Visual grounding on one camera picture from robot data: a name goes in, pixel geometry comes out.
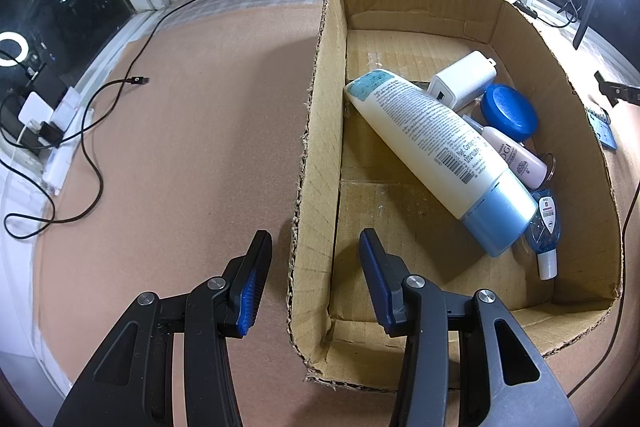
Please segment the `blue round tin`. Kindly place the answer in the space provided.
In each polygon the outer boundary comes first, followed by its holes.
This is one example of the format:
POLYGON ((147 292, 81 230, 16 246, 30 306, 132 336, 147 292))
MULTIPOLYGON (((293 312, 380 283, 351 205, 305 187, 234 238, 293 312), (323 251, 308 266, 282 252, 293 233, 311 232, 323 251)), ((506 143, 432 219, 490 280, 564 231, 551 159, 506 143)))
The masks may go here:
POLYGON ((502 83, 491 83, 480 101, 480 111, 490 127, 516 142, 531 138, 538 129, 533 105, 518 90, 502 83))

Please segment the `pink cosmetic tube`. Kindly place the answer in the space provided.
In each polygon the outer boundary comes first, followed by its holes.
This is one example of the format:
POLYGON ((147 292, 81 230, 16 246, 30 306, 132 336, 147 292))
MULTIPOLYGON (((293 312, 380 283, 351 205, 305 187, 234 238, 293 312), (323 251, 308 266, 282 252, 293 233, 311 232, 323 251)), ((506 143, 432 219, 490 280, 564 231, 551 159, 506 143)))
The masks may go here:
POLYGON ((537 190, 544 184, 548 176, 548 167, 538 156, 498 129, 483 126, 469 115, 463 115, 462 118, 498 152, 525 186, 537 190))

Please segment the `blue sanitizer bottle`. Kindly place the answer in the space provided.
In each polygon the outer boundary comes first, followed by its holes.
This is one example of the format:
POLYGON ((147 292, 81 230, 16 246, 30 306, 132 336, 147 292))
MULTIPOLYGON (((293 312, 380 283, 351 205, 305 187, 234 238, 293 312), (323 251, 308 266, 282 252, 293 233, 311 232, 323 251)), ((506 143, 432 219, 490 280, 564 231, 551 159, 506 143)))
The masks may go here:
POLYGON ((558 275, 558 247, 561 223, 554 195, 550 188, 532 193, 537 204, 536 213, 524 233, 527 246, 536 255, 538 275, 542 281, 558 275))

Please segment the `cardboard box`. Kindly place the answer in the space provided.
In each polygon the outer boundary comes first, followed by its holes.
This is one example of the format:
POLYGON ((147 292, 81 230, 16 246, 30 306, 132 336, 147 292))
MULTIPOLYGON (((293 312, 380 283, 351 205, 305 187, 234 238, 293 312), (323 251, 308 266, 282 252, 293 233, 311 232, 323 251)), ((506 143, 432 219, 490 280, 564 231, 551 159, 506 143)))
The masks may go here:
POLYGON ((358 239, 375 229, 445 291, 495 291, 544 355, 576 343, 620 295, 622 231, 608 165, 570 80, 506 0, 323 0, 292 225, 288 335, 311 381, 396 388, 404 344, 374 316, 358 239), (524 186, 422 83, 473 51, 532 104, 555 161, 559 272, 521 243, 524 186))

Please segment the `white power strip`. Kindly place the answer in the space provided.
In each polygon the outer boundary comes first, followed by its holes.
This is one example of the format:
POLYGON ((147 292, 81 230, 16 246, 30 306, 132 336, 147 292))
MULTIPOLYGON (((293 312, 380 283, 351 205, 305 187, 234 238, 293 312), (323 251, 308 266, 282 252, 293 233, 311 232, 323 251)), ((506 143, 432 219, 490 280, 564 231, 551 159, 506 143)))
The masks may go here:
POLYGON ((79 131, 87 106, 81 104, 81 95, 74 88, 66 91, 55 109, 50 124, 62 131, 62 139, 50 150, 44 163, 42 182, 46 189, 58 196, 70 171, 70 165, 79 144, 79 131))

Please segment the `white blue lotion bottle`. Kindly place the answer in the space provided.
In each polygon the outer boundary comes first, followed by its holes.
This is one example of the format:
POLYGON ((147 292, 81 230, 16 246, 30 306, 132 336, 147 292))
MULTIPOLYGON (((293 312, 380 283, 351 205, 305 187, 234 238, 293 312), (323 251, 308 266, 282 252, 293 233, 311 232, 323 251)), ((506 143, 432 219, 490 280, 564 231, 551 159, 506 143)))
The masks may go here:
POLYGON ((532 195, 452 109, 386 69, 347 83, 345 95, 486 254, 500 256, 524 233, 536 210, 532 195))

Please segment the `white wall charger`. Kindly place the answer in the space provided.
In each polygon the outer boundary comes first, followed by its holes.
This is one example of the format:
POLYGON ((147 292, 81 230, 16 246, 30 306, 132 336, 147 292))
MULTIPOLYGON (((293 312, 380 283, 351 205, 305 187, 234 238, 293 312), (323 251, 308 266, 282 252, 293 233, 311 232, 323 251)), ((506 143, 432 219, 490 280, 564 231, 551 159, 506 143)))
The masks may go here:
POLYGON ((496 77, 496 62, 473 51, 435 74, 427 94, 457 112, 481 96, 496 77))

